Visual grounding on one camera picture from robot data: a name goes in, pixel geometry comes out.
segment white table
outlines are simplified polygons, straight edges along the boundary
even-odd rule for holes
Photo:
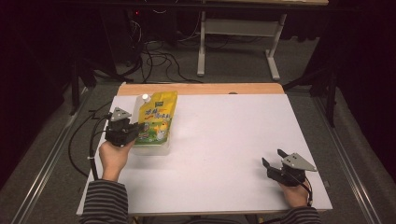
[[[134,99],[116,96],[110,110],[132,110]],[[168,156],[130,153],[120,182],[128,190],[131,215],[284,211],[289,208],[278,184],[266,176],[262,157],[280,167],[276,150],[281,148],[315,165],[288,96],[282,93],[179,95],[170,141]],[[101,176],[98,155],[95,158]],[[313,205],[332,209],[319,173],[306,175],[315,192]]]

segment hand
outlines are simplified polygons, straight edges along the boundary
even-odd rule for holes
[[[299,185],[297,187],[287,187],[280,183],[279,186],[282,188],[283,193],[285,195],[285,199],[286,201],[288,201],[291,207],[294,208],[294,207],[307,206],[308,191],[306,191],[306,189],[303,186]]]
[[[103,165],[102,179],[119,180],[120,172],[128,160],[128,153],[133,145],[134,141],[124,147],[115,147],[106,141],[99,147],[99,156]]]

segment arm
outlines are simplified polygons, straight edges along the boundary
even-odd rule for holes
[[[282,184],[279,184],[279,186],[283,190],[286,201],[291,206],[291,209],[280,220],[280,223],[321,223],[317,209],[307,206],[308,192],[302,186],[286,187]]]
[[[124,147],[104,142],[99,147],[103,175],[88,186],[80,223],[128,223],[127,192],[117,181],[133,145],[134,141]]]

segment wooden table edge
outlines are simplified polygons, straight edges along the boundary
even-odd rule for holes
[[[117,93],[122,95],[152,94],[156,91],[177,91],[180,95],[194,94],[284,94],[278,83],[205,83],[205,84],[122,84]]]

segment desk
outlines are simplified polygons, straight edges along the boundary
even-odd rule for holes
[[[110,110],[115,106],[133,108],[135,97],[127,94],[165,90],[179,92],[171,152],[158,157],[130,154],[120,182],[128,190],[131,215],[251,214],[289,209],[278,184],[266,176],[261,157],[280,167],[276,149],[282,148],[315,163],[280,85],[123,85]],[[208,116],[218,115],[219,110],[228,113],[220,113],[221,118]],[[247,117],[238,118],[238,114]],[[98,154],[95,158],[101,175]],[[319,174],[306,175],[314,188],[314,206],[332,209]]]
[[[210,2],[237,2],[237,3],[259,3],[259,4],[283,4],[283,5],[303,5],[303,6],[326,6],[328,0],[212,0]],[[272,79],[280,80],[276,68],[274,54],[276,46],[282,34],[287,14],[282,14],[278,21],[242,21],[242,20],[218,20],[207,19],[206,13],[201,12],[201,41],[198,53],[198,77],[205,74],[205,35],[251,35],[270,36],[273,38],[271,48],[265,50],[265,57],[270,67]]]

